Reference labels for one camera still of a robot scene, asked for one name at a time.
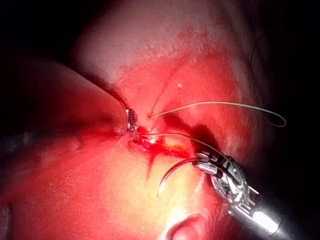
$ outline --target metallic surgical tool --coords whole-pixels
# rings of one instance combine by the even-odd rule
[[[159,185],[158,194],[169,176],[179,167],[192,165],[210,175],[213,188],[229,205],[228,213],[263,240],[311,240],[301,226],[275,208],[258,191],[248,184],[242,168],[230,156],[218,157],[197,152],[196,157],[185,159],[171,167]]]

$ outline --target blood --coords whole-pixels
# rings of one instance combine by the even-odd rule
[[[141,152],[148,154],[148,167],[146,173],[146,179],[149,178],[152,166],[155,162],[155,158],[157,155],[164,155],[175,158],[189,158],[190,154],[187,150],[184,149],[183,146],[180,145],[168,145],[165,143],[165,138],[163,136],[156,136],[156,140],[153,142],[150,137],[155,137],[150,135],[144,136],[143,134],[148,134],[149,131],[143,127],[139,126],[137,130],[138,135],[135,140],[128,142],[129,148],[135,148],[140,150]]]

